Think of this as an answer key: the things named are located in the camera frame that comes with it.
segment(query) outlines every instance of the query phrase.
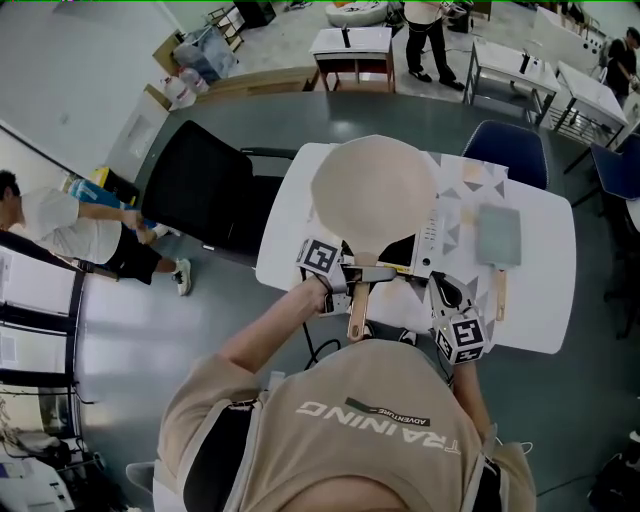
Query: desk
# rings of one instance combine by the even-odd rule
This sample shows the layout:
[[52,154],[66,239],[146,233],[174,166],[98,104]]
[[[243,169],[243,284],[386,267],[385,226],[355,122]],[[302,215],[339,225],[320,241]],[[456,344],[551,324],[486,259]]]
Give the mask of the desk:
[[[513,48],[474,38],[467,83],[462,102],[473,105],[476,96],[482,96],[505,103],[514,103],[514,97],[521,94],[513,89],[513,84],[521,84],[531,89],[530,98],[518,102],[529,117],[535,112],[535,124],[539,125],[545,116],[555,95],[560,92],[560,84],[553,74],[551,66],[544,61],[535,63],[533,57],[524,73],[520,73],[523,54]],[[541,101],[538,91],[545,95]]]
[[[299,278],[295,260],[312,211],[310,184],[330,151],[330,145],[305,144],[287,171],[260,246],[256,277],[261,283],[289,290]],[[520,210],[523,262],[509,270],[508,313],[504,322],[496,323],[494,340],[553,354],[562,346],[573,303],[576,242],[571,207],[560,196],[511,180],[505,182],[505,195]],[[406,287],[393,281],[376,285],[374,292],[402,295]],[[371,300],[370,311],[385,309],[375,304],[373,293]],[[417,306],[412,327],[428,329],[427,309]]]
[[[327,77],[336,74],[333,90],[353,89],[361,86],[360,73],[382,73],[387,76],[386,89],[395,92],[396,77],[393,67],[393,47],[391,45],[391,28],[367,27],[350,28],[348,30],[351,47],[345,46],[342,31],[338,28],[327,28],[318,32],[309,53],[313,55],[322,83],[330,91]],[[354,73],[355,84],[340,81],[338,73]],[[378,90],[384,82],[367,81],[367,86]]]
[[562,123],[571,112],[571,109],[575,108],[585,117],[613,129],[614,135],[606,145],[606,147],[609,147],[627,125],[627,118],[624,112],[622,112],[611,89],[590,76],[573,69],[564,62],[558,63],[556,76],[560,75],[562,75],[562,78],[567,84],[567,88],[571,94],[571,100],[560,116],[560,119],[558,119],[553,131],[557,132],[560,129]]

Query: blue chair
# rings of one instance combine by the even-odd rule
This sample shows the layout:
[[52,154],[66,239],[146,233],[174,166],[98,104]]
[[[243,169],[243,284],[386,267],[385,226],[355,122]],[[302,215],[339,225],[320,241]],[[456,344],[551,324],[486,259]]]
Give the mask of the blue chair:
[[462,156],[509,168],[510,180],[546,190],[547,159],[537,133],[499,121],[483,121]]
[[640,135],[631,134],[619,148],[619,153],[597,144],[589,146],[600,184],[575,201],[576,207],[601,190],[622,199],[640,198]]

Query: wooden paddle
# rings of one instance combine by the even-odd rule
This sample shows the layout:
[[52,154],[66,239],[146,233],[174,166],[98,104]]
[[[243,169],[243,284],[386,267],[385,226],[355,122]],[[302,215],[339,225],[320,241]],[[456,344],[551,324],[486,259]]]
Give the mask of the wooden paddle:
[[[372,135],[336,147],[311,183],[320,222],[349,244],[355,264],[373,266],[380,253],[416,234],[435,205],[436,183],[413,146]],[[347,337],[364,336],[369,284],[358,283]]]

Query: standing person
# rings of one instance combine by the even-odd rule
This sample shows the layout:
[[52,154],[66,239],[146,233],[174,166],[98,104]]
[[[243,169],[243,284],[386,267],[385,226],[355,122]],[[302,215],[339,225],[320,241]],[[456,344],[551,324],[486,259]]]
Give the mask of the standing person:
[[436,61],[440,83],[456,91],[464,91],[464,85],[457,81],[456,75],[447,64],[444,33],[442,31],[443,8],[440,2],[406,2],[404,15],[409,22],[409,40],[407,41],[407,64],[409,73],[421,82],[431,82],[431,77],[422,67],[422,49],[431,41],[433,58]]
[[104,265],[119,277],[145,284],[151,284],[154,272],[171,274],[178,293],[189,293],[189,260],[163,258],[127,229],[142,234],[140,212],[85,203],[51,188],[21,195],[15,175],[9,171],[0,171],[0,194],[2,231],[18,224],[28,238],[56,256]]
[[609,48],[609,64],[607,64],[606,83],[613,91],[621,108],[629,96],[629,84],[631,88],[638,88],[634,78],[636,74],[636,50],[640,46],[640,33],[629,27],[624,39],[616,39]]
[[326,293],[307,279],[199,362],[162,420],[156,480],[188,512],[534,512],[522,446],[493,448],[474,362],[452,392],[412,341],[371,339],[263,391],[256,374]]

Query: hand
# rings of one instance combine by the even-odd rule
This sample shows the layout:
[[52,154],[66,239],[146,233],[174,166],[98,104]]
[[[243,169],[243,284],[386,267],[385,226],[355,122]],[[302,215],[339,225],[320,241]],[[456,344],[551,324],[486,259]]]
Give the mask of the hand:
[[129,229],[144,229],[144,217],[138,210],[123,211],[122,222]]
[[327,288],[316,276],[305,279],[291,292],[299,294],[301,300],[308,301],[313,313],[324,313],[324,298],[327,295]]

